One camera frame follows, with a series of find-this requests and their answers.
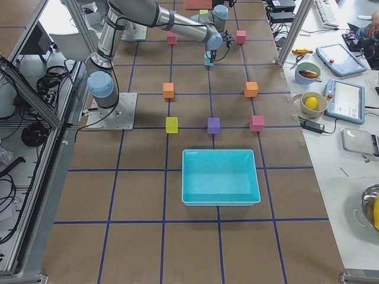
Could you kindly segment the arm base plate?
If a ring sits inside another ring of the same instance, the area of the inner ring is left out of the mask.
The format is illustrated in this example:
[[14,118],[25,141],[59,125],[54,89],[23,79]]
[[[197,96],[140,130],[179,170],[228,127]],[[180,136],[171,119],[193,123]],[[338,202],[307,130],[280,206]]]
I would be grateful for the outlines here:
[[145,41],[147,36],[147,27],[135,23],[128,23],[123,31],[122,41]]
[[121,92],[116,109],[99,108],[96,100],[92,100],[92,108],[86,126],[92,130],[133,130],[137,105],[137,92]]

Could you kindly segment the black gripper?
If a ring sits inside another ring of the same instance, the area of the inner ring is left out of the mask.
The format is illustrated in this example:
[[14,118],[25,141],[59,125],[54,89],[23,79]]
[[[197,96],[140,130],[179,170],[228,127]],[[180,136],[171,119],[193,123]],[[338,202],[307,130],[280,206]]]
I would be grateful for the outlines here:
[[212,62],[216,61],[217,51],[216,50],[206,50],[205,57],[210,59]]

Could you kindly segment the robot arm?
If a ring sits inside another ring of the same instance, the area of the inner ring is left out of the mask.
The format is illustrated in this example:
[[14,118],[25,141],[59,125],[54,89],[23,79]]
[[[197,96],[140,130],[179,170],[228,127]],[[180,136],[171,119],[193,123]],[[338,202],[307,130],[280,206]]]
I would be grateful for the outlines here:
[[211,12],[196,14],[190,18],[200,24],[214,24],[218,32],[223,32],[228,19],[229,10],[225,5],[216,5]]
[[205,56],[216,61],[217,50],[225,39],[228,9],[216,5],[207,14],[187,18],[161,7],[156,1],[108,1],[109,11],[95,52],[86,60],[87,87],[97,114],[87,126],[108,130],[132,129],[136,109],[136,93],[122,93],[114,73],[113,58],[123,32],[132,24],[160,28],[205,44]]

